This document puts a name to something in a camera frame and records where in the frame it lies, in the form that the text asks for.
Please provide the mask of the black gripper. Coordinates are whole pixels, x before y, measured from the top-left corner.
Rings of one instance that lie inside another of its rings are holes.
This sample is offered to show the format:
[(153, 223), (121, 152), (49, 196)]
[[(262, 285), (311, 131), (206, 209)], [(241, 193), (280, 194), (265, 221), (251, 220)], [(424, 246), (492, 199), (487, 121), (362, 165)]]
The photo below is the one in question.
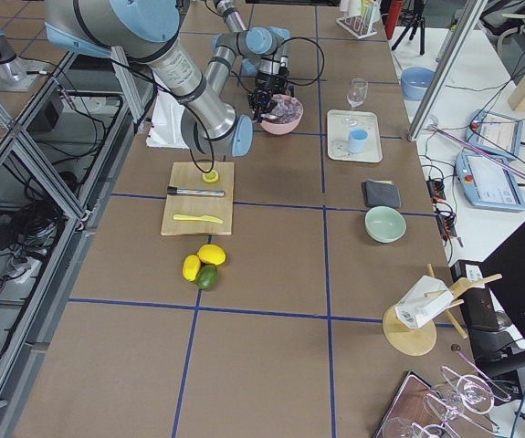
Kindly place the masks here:
[(278, 115), (278, 75), (258, 72), (255, 77), (254, 88), (247, 93), (247, 101), (252, 109), (252, 120), (261, 122), (263, 114), (265, 120), (276, 120)]
[(289, 81), (289, 69), (281, 65), (278, 70), (278, 94), (294, 96), (294, 85)]

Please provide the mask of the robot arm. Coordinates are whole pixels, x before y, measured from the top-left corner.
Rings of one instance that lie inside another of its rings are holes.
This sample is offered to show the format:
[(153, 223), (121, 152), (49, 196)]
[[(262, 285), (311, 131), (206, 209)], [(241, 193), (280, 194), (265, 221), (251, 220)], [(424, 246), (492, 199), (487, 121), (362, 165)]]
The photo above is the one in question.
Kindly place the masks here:
[[(275, 106), (288, 84), (287, 29), (245, 27), (231, 1), (215, 2), (228, 30), (216, 37), (213, 56), (201, 70), (179, 38), (178, 1), (49, 1), (48, 40), (74, 53), (108, 58), (121, 47), (127, 59), (151, 69), (182, 106), (180, 128), (193, 152), (240, 157), (253, 140), (253, 123)], [(238, 57), (255, 71), (248, 94), (251, 115), (239, 114), (220, 94)]]
[(236, 45), (241, 50), (241, 70), (255, 78), (253, 92), (294, 95), (289, 83), (289, 40), (291, 33), (282, 27), (253, 26), (247, 29), (233, 1), (214, 1), (215, 11), (228, 29), (241, 35)]

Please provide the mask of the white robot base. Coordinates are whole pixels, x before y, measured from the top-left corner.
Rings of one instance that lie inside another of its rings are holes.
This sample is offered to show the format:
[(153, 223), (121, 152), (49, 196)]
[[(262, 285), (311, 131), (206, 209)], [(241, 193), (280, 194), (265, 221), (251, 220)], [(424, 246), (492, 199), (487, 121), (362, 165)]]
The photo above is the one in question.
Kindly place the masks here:
[(181, 132), (184, 110), (170, 94), (158, 92), (146, 139), (149, 148), (188, 149)]

